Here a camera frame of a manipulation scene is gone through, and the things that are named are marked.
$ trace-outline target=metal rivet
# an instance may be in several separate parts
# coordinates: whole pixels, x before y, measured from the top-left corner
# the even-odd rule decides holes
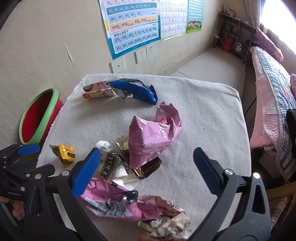
[[[231,169],[225,169],[224,172],[226,175],[229,175],[229,176],[233,174],[233,171]]]
[[[67,175],[69,175],[69,171],[68,170],[64,170],[62,171],[62,176],[66,177]]]
[[[260,178],[260,174],[258,172],[254,172],[253,173],[253,177],[255,177],[256,179]]]
[[[41,174],[36,174],[35,179],[39,180],[41,178]]]

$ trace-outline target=pink wrapper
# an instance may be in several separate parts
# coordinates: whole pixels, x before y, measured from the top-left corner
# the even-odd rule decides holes
[[[173,104],[161,102],[155,120],[133,117],[128,139],[131,169],[146,164],[162,153],[182,127],[179,112]]]
[[[92,178],[81,197],[87,202],[86,207],[100,217],[139,221],[159,218],[162,215],[162,210],[157,208],[156,200],[153,198],[125,206],[122,204],[123,194],[117,194],[123,191],[127,189],[115,187],[102,179]],[[103,210],[104,202],[108,207],[106,210]]]

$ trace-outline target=blue wrapper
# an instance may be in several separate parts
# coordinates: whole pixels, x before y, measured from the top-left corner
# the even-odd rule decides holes
[[[107,83],[122,99],[133,96],[134,99],[156,105],[157,94],[153,85],[147,86],[140,80],[119,79]]]

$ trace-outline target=poster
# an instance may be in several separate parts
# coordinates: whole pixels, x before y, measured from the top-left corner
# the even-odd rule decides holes
[[[161,39],[186,33],[188,0],[159,0]]]
[[[112,58],[160,39],[157,0],[99,0]]]
[[[188,0],[186,33],[201,31],[203,0]]]

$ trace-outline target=floor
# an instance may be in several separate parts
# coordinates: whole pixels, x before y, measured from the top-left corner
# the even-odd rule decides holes
[[[220,48],[211,48],[171,76],[226,84],[235,88],[242,98],[245,69],[246,65],[239,57],[226,53]]]

